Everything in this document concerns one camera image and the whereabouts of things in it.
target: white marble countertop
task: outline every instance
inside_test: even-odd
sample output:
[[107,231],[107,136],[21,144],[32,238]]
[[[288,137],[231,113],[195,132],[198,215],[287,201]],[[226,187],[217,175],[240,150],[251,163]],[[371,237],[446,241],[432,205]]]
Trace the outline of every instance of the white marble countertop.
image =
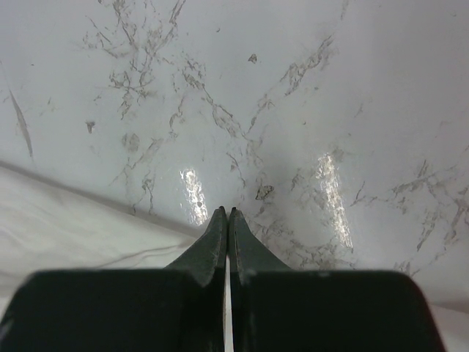
[[4,166],[192,228],[236,206],[295,268],[469,250],[466,1],[0,7]]

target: marble vein pattern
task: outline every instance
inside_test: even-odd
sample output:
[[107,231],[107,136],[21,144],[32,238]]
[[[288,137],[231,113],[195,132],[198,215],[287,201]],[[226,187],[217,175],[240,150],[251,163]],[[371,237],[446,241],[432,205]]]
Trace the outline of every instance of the marble vein pattern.
[[463,0],[1,6],[5,165],[200,232],[239,207],[294,268],[467,248]]

